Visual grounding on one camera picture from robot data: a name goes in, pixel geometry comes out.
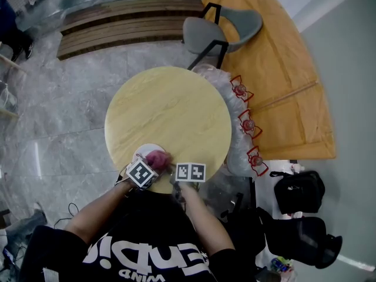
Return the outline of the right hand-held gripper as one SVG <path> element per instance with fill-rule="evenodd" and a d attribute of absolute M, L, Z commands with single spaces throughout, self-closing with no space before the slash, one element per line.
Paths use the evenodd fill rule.
<path fill-rule="evenodd" d="M 206 182 L 206 165 L 203 163 L 177 163 L 170 178 L 170 183 L 188 183 L 199 190 L 200 184 Z"/>

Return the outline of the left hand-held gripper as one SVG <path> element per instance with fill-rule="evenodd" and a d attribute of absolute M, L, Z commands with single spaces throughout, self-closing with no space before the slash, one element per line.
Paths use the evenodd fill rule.
<path fill-rule="evenodd" d="M 146 190 L 159 175 L 146 163 L 146 159 L 136 156 L 135 160 L 119 172 L 115 185 L 131 180 L 139 189 Z"/>

